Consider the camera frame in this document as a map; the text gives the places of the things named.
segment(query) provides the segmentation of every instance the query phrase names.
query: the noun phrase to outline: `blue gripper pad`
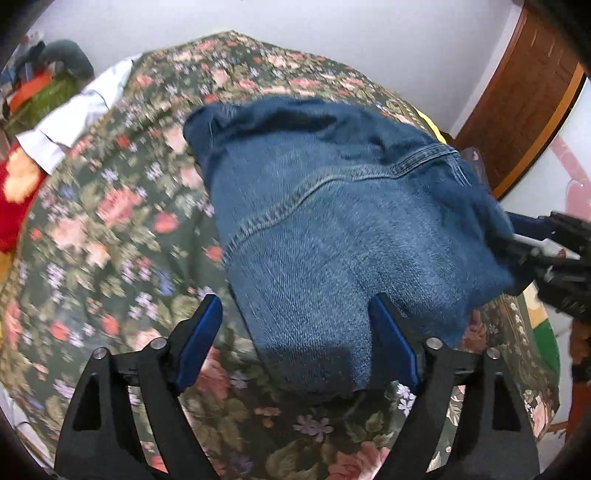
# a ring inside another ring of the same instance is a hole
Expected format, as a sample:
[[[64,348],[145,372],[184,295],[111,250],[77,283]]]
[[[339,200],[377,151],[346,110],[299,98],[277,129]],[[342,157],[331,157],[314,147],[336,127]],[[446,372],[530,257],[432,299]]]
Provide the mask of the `blue gripper pad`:
[[[424,337],[412,321],[402,317],[385,293],[369,301],[369,320],[386,352],[392,379],[416,392],[425,371]]]
[[[174,385],[179,392],[185,391],[197,380],[205,357],[222,324],[222,317],[220,299],[215,295],[207,295],[193,317],[185,320],[188,325],[192,323],[196,325],[178,356],[178,373]],[[171,337],[180,325],[180,323],[177,325]]]

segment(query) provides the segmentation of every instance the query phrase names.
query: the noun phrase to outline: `green object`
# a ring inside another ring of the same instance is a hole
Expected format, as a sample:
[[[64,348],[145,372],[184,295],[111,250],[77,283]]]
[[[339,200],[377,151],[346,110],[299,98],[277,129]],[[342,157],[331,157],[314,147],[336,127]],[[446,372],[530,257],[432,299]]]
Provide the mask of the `green object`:
[[[72,75],[64,73],[56,77],[11,115],[4,131],[12,139],[21,132],[32,130],[48,113],[78,93],[78,81]]]
[[[534,328],[534,339],[540,350],[542,358],[548,367],[560,377],[560,354],[558,352],[558,343],[554,337],[552,325],[548,319]]]

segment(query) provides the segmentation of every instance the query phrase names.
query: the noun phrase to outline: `denim seam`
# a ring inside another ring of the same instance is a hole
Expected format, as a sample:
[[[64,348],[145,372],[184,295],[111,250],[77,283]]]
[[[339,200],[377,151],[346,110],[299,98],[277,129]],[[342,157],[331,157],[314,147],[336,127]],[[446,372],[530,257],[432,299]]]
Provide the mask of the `denim seam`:
[[[426,162],[435,160],[444,155],[452,154],[456,150],[448,145],[436,144],[421,148],[410,155],[406,156],[402,161],[395,166],[390,166],[390,171],[384,171],[383,166],[354,166],[342,167],[338,173],[316,173],[312,178],[303,181],[296,188],[296,190],[289,194],[288,197],[268,208],[263,213],[256,213],[247,220],[241,222],[238,231],[232,235],[228,242],[223,255],[223,263],[228,266],[232,260],[232,254],[236,252],[246,240],[255,233],[273,227],[287,218],[296,208],[305,202],[314,192],[319,188],[332,183],[334,181],[365,181],[375,179],[397,179],[400,178],[413,169],[423,165]],[[454,165],[446,162],[452,170],[454,178],[460,183],[464,184],[458,179]]]

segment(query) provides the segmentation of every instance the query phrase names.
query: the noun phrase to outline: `jeans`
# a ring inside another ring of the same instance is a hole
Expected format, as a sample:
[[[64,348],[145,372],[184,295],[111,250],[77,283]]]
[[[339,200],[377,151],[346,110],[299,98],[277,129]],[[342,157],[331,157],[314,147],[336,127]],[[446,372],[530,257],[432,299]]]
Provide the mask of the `jeans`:
[[[452,147],[345,103],[214,103],[187,120],[224,263],[276,384],[310,398],[395,380],[368,300],[458,343],[512,284],[488,247],[512,227]]]

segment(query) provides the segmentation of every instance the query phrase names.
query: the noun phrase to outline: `brown door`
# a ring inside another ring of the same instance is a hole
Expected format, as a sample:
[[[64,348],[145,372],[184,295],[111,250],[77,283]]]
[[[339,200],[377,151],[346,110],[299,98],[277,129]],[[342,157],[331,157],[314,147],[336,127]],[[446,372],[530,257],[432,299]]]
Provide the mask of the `brown door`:
[[[458,150],[480,150],[496,197],[551,140],[582,77],[566,43],[545,20],[524,8],[499,67],[453,143]]]

